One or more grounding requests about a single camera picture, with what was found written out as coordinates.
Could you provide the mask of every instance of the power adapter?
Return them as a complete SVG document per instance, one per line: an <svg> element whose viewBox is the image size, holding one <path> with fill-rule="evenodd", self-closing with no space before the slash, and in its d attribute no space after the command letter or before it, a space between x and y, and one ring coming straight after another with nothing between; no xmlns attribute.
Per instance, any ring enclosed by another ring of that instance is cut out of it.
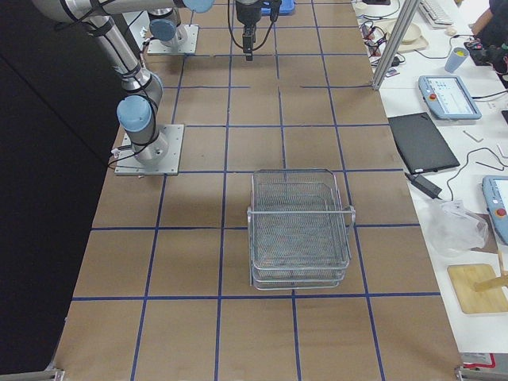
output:
<svg viewBox="0 0 508 381"><path fill-rule="evenodd" d="M413 184L414 187L427 194L430 198L439 198L439 193L442 191L436 184L432 183L422 175L410 175L405 173L407 179Z"/></svg>

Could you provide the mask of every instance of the black laptop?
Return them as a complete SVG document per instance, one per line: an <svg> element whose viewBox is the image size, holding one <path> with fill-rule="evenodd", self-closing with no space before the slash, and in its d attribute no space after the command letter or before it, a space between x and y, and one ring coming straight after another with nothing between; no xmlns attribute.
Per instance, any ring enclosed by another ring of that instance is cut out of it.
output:
<svg viewBox="0 0 508 381"><path fill-rule="evenodd" d="M398 153L412 175L460 165L427 113L389 117L388 121Z"/></svg>

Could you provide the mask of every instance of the metal wire basket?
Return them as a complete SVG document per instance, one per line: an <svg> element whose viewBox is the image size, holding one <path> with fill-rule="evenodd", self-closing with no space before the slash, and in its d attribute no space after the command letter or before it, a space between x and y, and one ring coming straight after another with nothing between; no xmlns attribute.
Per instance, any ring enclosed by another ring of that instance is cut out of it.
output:
<svg viewBox="0 0 508 381"><path fill-rule="evenodd" d="M351 254L335 176L325 169L257 171L248 209L251 284L262 290L335 287Z"/></svg>

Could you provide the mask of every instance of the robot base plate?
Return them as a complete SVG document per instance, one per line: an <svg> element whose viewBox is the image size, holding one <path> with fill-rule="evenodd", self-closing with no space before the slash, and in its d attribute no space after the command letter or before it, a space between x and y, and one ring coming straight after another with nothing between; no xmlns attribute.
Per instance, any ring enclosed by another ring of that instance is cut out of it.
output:
<svg viewBox="0 0 508 381"><path fill-rule="evenodd" d="M160 133L163 133L169 143L167 154L153 167L146 167L136 160L135 157L119 161L114 170L116 175L178 175L180 156L182 153L184 125L161 125ZM130 145L130 139L125 134L123 145ZM133 154L131 149L121 151L118 159Z"/></svg>
<svg viewBox="0 0 508 381"><path fill-rule="evenodd" d="M149 56L178 56L182 54L195 54L196 46L198 44L198 31L197 25L184 25L187 31L187 41L174 48L162 45L159 40L150 41L147 53Z"/></svg>

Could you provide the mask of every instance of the screen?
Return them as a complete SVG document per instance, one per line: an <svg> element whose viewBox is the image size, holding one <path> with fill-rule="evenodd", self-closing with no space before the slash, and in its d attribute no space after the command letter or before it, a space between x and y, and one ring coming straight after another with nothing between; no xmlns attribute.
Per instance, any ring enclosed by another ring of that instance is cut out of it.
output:
<svg viewBox="0 0 508 381"><path fill-rule="evenodd" d="M445 114L472 115L475 113L467 95L455 78L428 78L427 80Z"/></svg>
<svg viewBox="0 0 508 381"><path fill-rule="evenodd" d="M495 180L495 186L501 195L502 203L508 204L508 180Z"/></svg>

